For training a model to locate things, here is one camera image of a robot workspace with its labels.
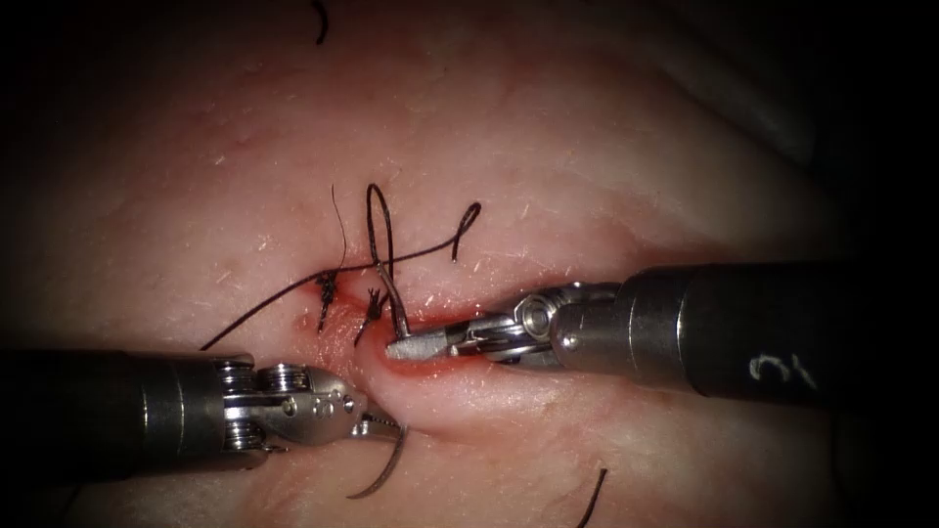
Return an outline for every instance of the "pale skin surface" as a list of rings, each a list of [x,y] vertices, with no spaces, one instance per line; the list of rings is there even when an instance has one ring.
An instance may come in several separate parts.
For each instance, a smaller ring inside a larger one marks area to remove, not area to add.
[[[399,254],[451,237],[482,203],[456,263],[445,251],[396,268],[418,328],[529,286],[837,252],[838,217],[801,174],[811,122],[784,82],[768,66],[727,66],[655,12],[336,2],[317,47],[307,5],[258,4],[155,30],[108,63],[123,76],[105,104],[91,111],[76,96],[52,112],[60,126],[36,163],[42,178],[3,193],[20,222],[7,240],[32,240],[14,244],[19,274],[3,284],[22,305],[5,324],[23,344],[197,349],[268,294],[338,263],[330,185],[346,264],[368,261],[369,183],[388,198]],[[72,93],[104,82],[89,78]],[[395,368],[380,359],[387,314],[351,344],[376,284],[340,277],[343,300],[320,335],[308,288],[217,349],[329,369],[410,424],[378,493],[345,498],[390,446],[343,441],[247,473],[90,486],[69,518],[573,526],[601,467],[591,526],[836,515],[825,416],[484,361]]]

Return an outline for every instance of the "black suture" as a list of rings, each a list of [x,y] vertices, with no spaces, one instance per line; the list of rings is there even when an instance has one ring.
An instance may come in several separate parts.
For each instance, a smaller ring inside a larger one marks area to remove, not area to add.
[[[312,0],[310,5],[320,15],[320,21],[322,22],[320,24],[320,36],[316,37],[316,45],[319,46],[326,40],[326,32],[330,30],[330,18],[326,15],[326,6],[320,0]]]
[[[369,307],[366,308],[365,319],[362,320],[359,331],[355,334],[355,339],[352,339],[352,346],[359,346],[359,339],[362,338],[362,334],[365,333],[365,328],[369,323],[381,319],[381,310],[388,300],[388,294],[383,295],[381,299],[379,299],[379,295],[381,295],[381,289],[369,288]]]
[[[590,516],[594,514],[594,506],[597,505],[597,498],[600,496],[600,488],[604,484],[606,479],[606,468],[601,468],[600,478],[597,479],[597,485],[594,487],[594,494],[590,497],[590,502],[587,504],[587,511],[584,511],[584,516],[581,517],[580,522],[577,523],[577,528],[584,528],[587,526],[587,523],[590,522]]]
[[[379,251],[376,248],[375,224],[372,220],[372,196],[376,196],[379,199],[381,216],[384,218],[384,230],[388,236],[387,271],[384,270],[381,264]],[[401,338],[410,333],[411,328],[408,325],[408,314],[404,311],[404,303],[401,301],[401,294],[394,285],[394,241],[391,233],[391,213],[388,211],[388,203],[384,200],[384,193],[382,193],[379,186],[375,184],[369,185],[365,202],[366,207],[368,207],[366,223],[368,224],[369,230],[369,250],[372,252],[372,262],[375,265],[376,271],[379,273],[379,277],[381,277],[381,281],[384,282],[384,287],[387,289],[388,297],[391,300],[391,322],[394,324],[394,334],[398,338]]]
[[[345,239],[345,226],[342,225],[342,216],[339,214],[339,206],[335,204],[335,185],[330,185],[330,194],[333,197],[333,210],[335,211],[335,219],[338,220],[339,230],[342,232],[342,257],[339,259],[339,265],[337,267],[337,269],[341,269],[342,264],[345,264],[345,253],[349,248],[349,243]],[[316,280],[316,284],[320,285],[322,288],[320,300],[323,303],[322,308],[320,309],[320,322],[316,326],[317,333],[323,331],[323,324],[326,322],[327,314],[329,314],[330,305],[333,304],[333,301],[335,300],[335,293],[338,291],[338,285],[335,283],[335,278],[338,275],[338,272],[333,271]]]
[[[453,240],[453,251],[450,253],[451,261],[457,261],[457,251],[460,249],[460,237],[462,237],[463,233],[465,233],[467,229],[470,228],[472,223],[476,221],[476,217],[479,216],[480,208],[481,206],[479,206],[479,203],[474,203],[467,209],[467,212],[463,213],[463,218],[460,219],[460,224],[457,228],[457,235]]]
[[[444,241],[444,242],[441,242],[441,243],[439,243],[439,244],[437,244],[437,245],[428,247],[427,249],[422,249],[421,251],[416,251],[416,252],[414,252],[414,253],[409,253],[409,254],[404,255],[404,256],[396,257],[396,258],[394,258],[394,262],[404,262],[404,261],[406,261],[406,260],[411,260],[412,258],[422,257],[422,256],[424,256],[424,255],[433,253],[434,251],[439,251],[440,249],[443,249],[444,247],[450,245],[451,243],[459,242],[459,241],[460,241],[460,238],[463,236],[463,234],[464,234],[466,231],[468,231],[468,230],[470,229],[470,227],[472,226],[473,222],[475,222],[475,219],[476,219],[476,217],[479,215],[479,211],[480,211],[481,209],[482,209],[482,205],[481,205],[478,201],[477,201],[477,202],[474,202],[474,203],[471,204],[471,205],[469,206],[469,208],[467,209],[467,213],[465,213],[465,214],[463,215],[464,220],[462,220],[461,223],[460,223],[460,225],[458,226],[458,228],[457,228],[457,234],[456,234],[456,235],[454,235],[453,237],[447,239],[447,240]],[[382,263],[382,264],[390,264],[390,262],[387,261],[387,260],[382,260],[380,263]],[[217,343],[218,341],[222,340],[226,335],[228,335],[229,333],[231,333],[232,331],[234,331],[235,329],[237,329],[238,327],[240,327],[241,325],[243,325],[248,319],[250,319],[250,318],[254,317],[255,315],[257,315],[257,313],[260,312],[261,310],[263,310],[264,308],[267,308],[271,303],[273,303],[273,302],[276,301],[277,299],[283,297],[284,295],[290,293],[291,291],[293,291],[293,290],[295,290],[295,289],[297,289],[297,288],[299,288],[299,287],[301,287],[301,286],[303,286],[303,285],[305,285],[305,284],[307,284],[307,283],[309,283],[309,282],[311,282],[311,281],[316,281],[318,278],[320,278],[320,277],[322,277],[322,276],[324,276],[324,275],[326,275],[326,274],[328,274],[328,273],[331,273],[331,272],[336,272],[337,274],[339,274],[339,273],[357,272],[357,271],[362,271],[362,270],[370,269],[370,268],[372,268],[372,267],[374,267],[374,266],[375,266],[375,264],[370,262],[370,263],[368,263],[368,264],[359,264],[359,265],[356,265],[356,266],[348,266],[348,267],[345,267],[345,268],[338,268],[338,269],[332,269],[332,270],[322,270],[322,271],[318,271],[318,272],[316,272],[316,273],[314,273],[314,274],[312,274],[312,275],[308,275],[308,276],[306,276],[306,277],[300,279],[299,281],[296,281],[296,282],[294,282],[294,283],[292,283],[292,284],[290,284],[290,285],[287,285],[287,286],[285,286],[283,289],[281,289],[280,291],[274,293],[273,295],[271,295],[271,296],[267,297],[266,299],[262,300],[261,302],[259,302],[259,303],[258,303],[257,305],[255,305],[253,308],[251,308],[251,309],[249,309],[248,311],[244,312],[244,313],[243,313],[238,319],[236,319],[232,324],[230,324],[230,325],[229,325],[228,327],[226,327],[224,330],[222,330],[222,331],[219,332],[217,335],[215,335],[212,339],[210,339],[210,341],[209,341],[208,343],[204,344],[204,345],[200,348],[200,350],[208,350],[208,349],[211,348],[213,345],[215,345],[215,343]]]

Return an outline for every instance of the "curved needle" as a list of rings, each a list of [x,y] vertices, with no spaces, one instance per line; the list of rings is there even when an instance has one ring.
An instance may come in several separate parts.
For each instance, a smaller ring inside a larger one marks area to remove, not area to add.
[[[384,466],[384,469],[381,471],[379,478],[375,479],[375,482],[372,483],[368,488],[346,497],[347,499],[364,499],[374,492],[378,491],[381,486],[384,485],[385,481],[388,480],[388,477],[391,475],[391,471],[394,470],[394,467],[398,465],[398,459],[401,458],[401,451],[404,449],[404,439],[408,436],[408,426],[401,426],[401,434],[398,435],[398,441],[394,443],[394,451],[391,452],[391,458],[388,459],[388,463]]]

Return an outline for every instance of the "metal shaft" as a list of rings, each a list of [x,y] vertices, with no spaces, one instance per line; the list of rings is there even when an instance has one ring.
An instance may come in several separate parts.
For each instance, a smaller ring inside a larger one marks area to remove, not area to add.
[[[853,407],[872,393],[860,280],[821,262],[651,269],[614,302],[561,307],[552,345],[566,368],[648,388]]]
[[[12,410],[2,445],[28,460],[8,467],[15,481],[247,468],[266,457],[226,449],[223,381],[211,358],[53,350],[2,357]]]

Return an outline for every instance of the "cut suture end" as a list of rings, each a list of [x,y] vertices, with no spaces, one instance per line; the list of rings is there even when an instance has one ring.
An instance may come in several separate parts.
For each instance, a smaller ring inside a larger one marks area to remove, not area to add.
[[[577,523],[577,528],[584,528],[587,526],[587,523],[590,522],[591,515],[594,514],[594,507],[597,505],[597,498],[600,496],[600,488],[606,480],[606,468],[600,470],[600,478],[597,479],[597,485],[594,487],[594,494],[590,497],[590,502],[587,503],[587,511],[584,511],[584,516],[580,519],[580,522]]]
[[[326,14],[326,6],[320,0],[313,0],[310,2],[310,6],[320,16],[320,36],[316,37],[316,45],[319,46],[326,40],[326,32],[330,30],[330,18]]]

